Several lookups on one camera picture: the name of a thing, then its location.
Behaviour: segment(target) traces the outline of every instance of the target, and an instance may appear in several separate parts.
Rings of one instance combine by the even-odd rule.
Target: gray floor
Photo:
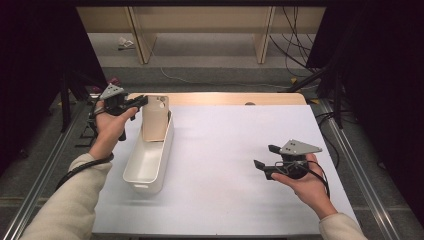
[[[285,64],[285,57],[272,45],[268,47],[265,64],[257,64],[251,35],[248,34],[160,34],[154,46],[154,55],[149,64],[140,65],[135,50],[118,51],[118,39],[131,39],[129,34],[91,34],[93,46],[107,78],[118,77],[128,92],[276,92],[291,85],[293,77]],[[287,44],[281,36],[274,39],[283,49]],[[305,45],[311,45],[302,36]],[[299,50],[291,47],[290,53],[302,60]],[[292,61],[287,63],[292,73],[308,75]],[[314,98],[315,85],[306,87],[302,93],[306,98]],[[45,118],[31,144],[26,147],[29,157],[16,159],[0,178],[0,236],[5,234],[23,199],[30,191],[33,182],[50,155],[61,129],[59,100],[51,106],[52,116]],[[310,105],[314,114],[322,113],[321,104]],[[76,144],[87,143],[79,139],[85,127],[89,107],[85,107],[71,132],[67,146],[55,170],[49,178],[33,213],[53,193],[54,187],[66,172],[69,163],[86,148],[75,148]],[[379,199],[390,214],[400,239],[424,239],[424,230],[399,194],[390,176],[377,166],[378,157],[369,143],[360,123],[347,114],[344,131],[355,153],[370,178]],[[328,124],[323,125],[323,133],[330,142],[336,138]],[[327,146],[336,160],[336,152]],[[355,177],[340,148],[338,173],[345,187],[358,221],[369,239],[384,239],[377,221],[364,198]],[[128,237],[93,236],[92,239],[128,239]],[[320,239],[304,237],[299,239]]]

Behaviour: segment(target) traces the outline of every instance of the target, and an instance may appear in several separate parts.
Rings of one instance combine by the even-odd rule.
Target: wrist
[[[320,220],[327,216],[338,213],[337,209],[331,203],[330,199],[327,199],[323,202],[317,202],[316,204],[313,204],[313,206],[310,207],[315,211]]]
[[[109,150],[106,145],[107,144],[103,143],[101,139],[97,139],[88,153],[96,160],[107,158],[112,153],[112,149]]]

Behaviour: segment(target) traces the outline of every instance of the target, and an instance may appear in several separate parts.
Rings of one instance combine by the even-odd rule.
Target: black stand
[[[289,88],[287,90],[288,93],[294,93],[298,90],[300,90],[301,88],[305,87],[306,85],[312,83],[313,81],[320,79],[321,78],[321,83],[318,86],[318,90],[317,92],[319,92],[320,87],[322,88],[323,82],[327,81],[327,82],[332,82],[334,83],[334,120],[336,121],[337,125],[339,126],[340,129],[343,128],[342,122],[341,122],[341,92],[342,92],[342,83],[341,83],[341,74],[339,72],[331,72],[329,71],[329,69],[333,69],[333,67],[330,66],[326,66],[322,69],[320,69],[319,71],[315,72],[314,74],[312,74],[311,76],[307,77],[306,79],[304,79],[303,81],[295,84],[294,86],[292,86],[291,88]],[[329,94],[328,89],[326,89],[326,93],[322,93],[319,92],[318,96],[319,97],[327,97]]]
[[[68,78],[69,73],[64,73],[60,84],[60,99],[62,101],[62,130],[60,130],[61,132],[65,132],[66,128],[68,128],[68,125],[71,122]]]

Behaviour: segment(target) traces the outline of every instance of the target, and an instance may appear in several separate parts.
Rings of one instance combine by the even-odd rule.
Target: wire
[[[274,43],[274,45],[278,48],[278,50],[280,50],[286,57],[290,58],[291,60],[293,60],[294,62],[296,62],[297,64],[299,64],[300,66],[302,66],[303,68],[305,68],[306,70],[314,73],[314,71],[312,71],[311,69],[307,68],[306,65],[302,64],[301,62],[297,61],[294,57],[290,56],[290,54],[288,54],[286,51],[284,51],[280,46],[278,46],[278,44],[274,41],[274,39],[272,38],[272,36],[270,35],[269,38],[271,39],[271,41]]]
[[[331,119],[332,117],[334,117],[334,112],[329,112],[329,113],[323,113],[320,115],[315,116],[315,118],[319,118],[324,116],[323,119],[321,119],[321,121],[318,123],[318,128],[321,131],[322,136],[324,137],[324,139],[328,142],[328,144],[330,144],[330,146],[334,149],[334,152],[336,153],[336,163],[334,164],[334,167],[337,169],[339,167],[339,163],[340,163],[340,154],[337,151],[336,146],[334,146],[334,144],[328,139],[328,137],[324,134],[324,132],[322,131],[322,124],[326,121]]]
[[[297,16],[298,16],[299,8],[295,6],[295,7],[293,7],[293,10],[294,10],[293,11],[294,12],[294,16],[293,16],[294,24],[292,25],[288,15],[287,15],[286,9],[285,9],[285,7],[283,7],[284,15],[287,19],[287,22],[289,23],[290,29],[292,30],[292,36],[290,37],[289,46],[290,46],[291,40],[293,39],[293,36],[295,36],[298,45],[302,46],[302,48],[303,48],[302,42],[299,40],[299,37],[297,35]],[[302,53],[302,50],[301,50],[300,47],[299,47],[299,53],[302,56],[303,61],[306,62],[305,57],[303,56],[303,53]]]
[[[290,42],[290,40],[289,39],[287,39],[286,38],[286,36],[284,36],[284,34],[281,34],[281,36],[287,41],[287,42]],[[304,47],[304,46],[301,46],[301,45],[298,45],[298,44],[296,44],[296,43],[293,43],[293,42],[291,42],[291,44],[292,45],[294,45],[294,46],[296,46],[296,47],[301,47],[301,48],[303,48],[303,49],[306,49],[306,50],[308,50],[308,51],[311,51],[311,49],[310,48],[307,48],[307,47]]]
[[[266,87],[277,87],[277,88],[290,88],[290,87],[283,87],[283,86],[278,86],[278,85],[271,85],[271,84],[244,84],[244,83],[212,83],[212,82],[196,82],[196,81],[188,81],[185,80],[183,78],[179,78],[179,77],[172,77],[167,75],[164,71],[163,68],[160,68],[162,74],[169,78],[169,79],[175,79],[175,80],[179,80],[185,83],[191,83],[191,84],[208,84],[208,85],[216,85],[216,86],[220,86],[220,85],[240,85],[240,86],[247,86],[247,87],[257,87],[257,86],[266,86]]]
[[[80,165],[80,166],[72,169],[65,176],[63,176],[62,179],[60,179],[59,183],[56,186],[55,191],[57,191],[65,182],[67,182],[69,179],[71,179],[77,173],[83,171],[84,169],[87,169],[89,167],[92,167],[92,166],[96,166],[96,165],[99,165],[99,164],[108,163],[108,162],[112,161],[113,157],[114,157],[114,155],[113,155],[113,153],[111,153],[106,158],[102,158],[102,159],[99,159],[99,160],[93,160],[91,162],[86,162],[86,163],[84,163],[84,164],[82,164],[82,165]]]
[[[321,169],[324,177],[321,177],[318,173],[312,171],[309,168],[302,166],[302,164],[300,164],[299,162],[301,162],[301,163],[315,163]],[[321,167],[321,165],[319,165],[317,162],[307,161],[307,160],[299,161],[299,162],[298,161],[278,161],[278,162],[275,162],[274,166],[275,166],[275,169],[277,169],[278,172],[280,172],[281,174],[283,174],[285,176],[290,175],[290,170],[288,168],[290,168],[291,166],[299,167],[299,168],[303,169],[304,171],[314,175],[316,178],[318,178],[324,184],[324,187],[325,187],[326,192],[327,192],[327,196],[328,196],[328,198],[330,198],[330,187],[328,185],[327,175],[325,174],[325,171]]]
[[[309,34],[306,34],[306,36],[308,37],[309,41],[311,41],[311,43],[313,44],[314,41],[312,41],[311,37],[309,37]]]

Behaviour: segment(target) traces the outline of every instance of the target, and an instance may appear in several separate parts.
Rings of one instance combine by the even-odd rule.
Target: person's left hand
[[[104,102],[99,101],[96,106],[103,107]],[[99,135],[89,151],[94,159],[103,159],[112,153],[113,148],[118,142],[118,138],[124,132],[125,123],[129,118],[134,116],[137,111],[138,109],[133,107],[119,116],[113,116],[106,112],[96,116],[96,125]]]

